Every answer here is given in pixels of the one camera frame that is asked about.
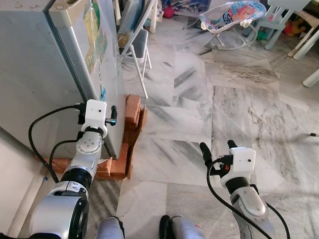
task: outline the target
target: baby rocker seat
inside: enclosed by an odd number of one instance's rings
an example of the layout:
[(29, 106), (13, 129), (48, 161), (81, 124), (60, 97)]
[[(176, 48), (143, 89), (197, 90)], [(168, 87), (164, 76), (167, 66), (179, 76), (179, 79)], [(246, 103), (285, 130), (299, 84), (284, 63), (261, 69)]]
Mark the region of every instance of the baby rocker seat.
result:
[[(208, 30), (213, 34), (211, 40), (205, 44), (208, 48), (217, 48), (220, 50), (233, 50), (251, 45), (257, 39), (258, 32), (251, 25), (252, 21), (263, 18), (266, 14), (266, 8), (256, 1), (236, 1), (227, 2), (221, 6), (214, 7), (199, 16), (201, 28)], [(255, 32), (255, 37), (246, 42), (244, 37), (239, 34), (235, 27), (240, 25), (244, 28), (251, 27)], [(237, 47), (227, 47), (219, 38), (219, 34), (224, 31), (233, 30), (243, 41), (243, 44)], [(217, 38), (220, 44), (214, 44), (212, 41)]]

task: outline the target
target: white wall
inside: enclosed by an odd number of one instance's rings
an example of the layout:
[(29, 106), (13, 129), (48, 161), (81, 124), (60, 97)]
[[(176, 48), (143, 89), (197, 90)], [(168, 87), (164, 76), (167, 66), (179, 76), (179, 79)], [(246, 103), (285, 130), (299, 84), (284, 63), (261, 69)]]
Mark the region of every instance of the white wall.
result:
[(30, 149), (0, 128), (0, 232), (18, 236), (45, 172)]

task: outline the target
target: gray refrigerator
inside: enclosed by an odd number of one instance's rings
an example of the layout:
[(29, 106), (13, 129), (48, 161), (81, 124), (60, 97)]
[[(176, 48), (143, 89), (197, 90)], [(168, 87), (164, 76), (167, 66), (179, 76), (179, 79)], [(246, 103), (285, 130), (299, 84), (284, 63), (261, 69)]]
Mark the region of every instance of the gray refrigerator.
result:
[[(102, 157), (119, 155), (125, 95), (112, 0), (0, 1), (0, 127), (30, 147), (28, 128), (41, 115), (88, 99), (117, 107)], [(38, 151), (76, 139), (78, 112), (65, 110), (33, 130)], [(73, 157), (64, 144), (55, 157)]]

